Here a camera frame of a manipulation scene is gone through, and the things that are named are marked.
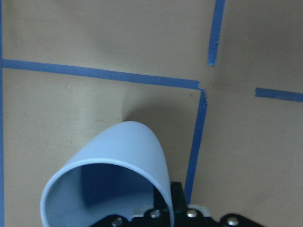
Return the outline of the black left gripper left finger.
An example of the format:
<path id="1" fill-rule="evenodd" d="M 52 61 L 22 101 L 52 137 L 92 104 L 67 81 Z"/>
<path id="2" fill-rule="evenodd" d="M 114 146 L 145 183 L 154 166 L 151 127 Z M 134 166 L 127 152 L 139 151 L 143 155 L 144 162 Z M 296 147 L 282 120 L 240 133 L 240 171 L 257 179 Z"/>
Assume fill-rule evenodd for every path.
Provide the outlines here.
<path id="1" fill-rule="evenodd" d="M 169 209 L 168 206 L 162 196 L 162 194 L 159 192 L 159 190 L 154 186 L 153 187 L 153 209 L 159 210 L 168 213 Z"/>

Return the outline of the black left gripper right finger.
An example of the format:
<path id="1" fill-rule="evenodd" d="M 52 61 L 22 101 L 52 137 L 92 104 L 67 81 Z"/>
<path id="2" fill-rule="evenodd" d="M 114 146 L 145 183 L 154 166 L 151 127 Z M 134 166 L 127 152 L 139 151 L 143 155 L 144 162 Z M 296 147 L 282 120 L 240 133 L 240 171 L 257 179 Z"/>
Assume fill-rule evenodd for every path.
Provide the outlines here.
<path id="1" fill-rule="evenodd" d="M 172 205 L 175 214 L 185 214 L 188 206 L 181 182 L 172 182 L 170 185 Z"/>

